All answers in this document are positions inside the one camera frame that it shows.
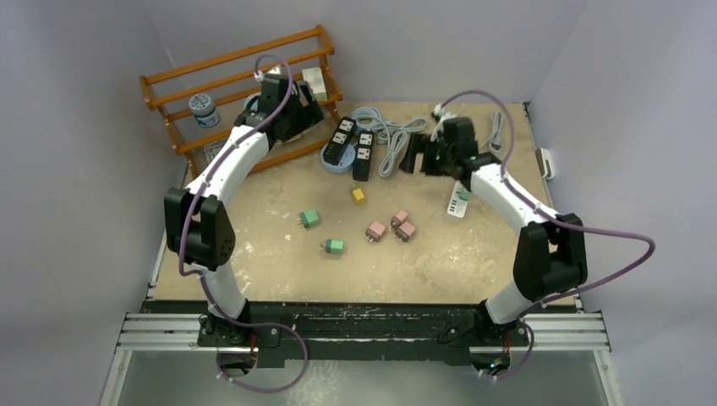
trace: cable clip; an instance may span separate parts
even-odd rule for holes
[[[506,178],[508,178],[508,170],[503,170],[503,168],[501,167],[501,170],[498,171],[498,176],[500,177],[498,181],[504,184],[506,182]]]
[[[443,106],[440,103],[436,104],[435,107],[433,107],[433,116],[434,117],[441,118],[441,116],[443,116],[443,114],[445,114],[445,113],[446,113],[446,109],[443,108]]]

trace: power outlet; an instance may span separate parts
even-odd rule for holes
[[[369,133],[361,133],[361,135],[358,138],[358,143],[361,145],[368,145],[371,146],[371,141],[374,139],[374,136]]]
[[[346,138],[348,138],[346,134],[335,133],[332,141],[336,142],[337,144],[343,144],[346,141]]]
[[[353,123],[344,119],[341,121],[340,124],[338,124],[338,128],[343,131],[346,131],[347,133],[350,133],[351,129],[353,128]]]
[[[371,150],[368,148],[359,148],[358,154],[356,157],[358,159],[369,159],[369,156],[371,155]]]

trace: yellow cube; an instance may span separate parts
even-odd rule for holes
[[[364,196],[364,192],[361,188],[354,189],[351,192],[351,196],[353,196],[353,203],[356,203],[356,206],[363,205],[363,203],[366,202],[366,197]]]

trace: power strip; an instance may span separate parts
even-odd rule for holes
[[[448,202],[448,210],[446,211],[449,215],[458,218],[463,218],[466,215],[468,200],[461,199],[464,191],[466,191],[466,188],[463,187],[460,181],[456,181],[451,193],[451,201]]]
[[[338,124],[338,127],[334,132],[334,136],[331,137],[329,144],[326,146],[326,149],[322,154],[324,161],[330,163],[331,165],[338,165],[348,143],[351,142],[351,136],[353,135],[355,127],[355,120],[348,117],[341,119],[341,122]]]
[[[356,160],[353,161],[353,180],[367,182],[371,171],[371,157],[374,151],[374,133],[362,129],[358,133]]]

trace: small jar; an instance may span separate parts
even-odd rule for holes
[[[200,127],[214,127],[221,119],[216,105],[206,93],[199,93],[189,98],[189,110]]]

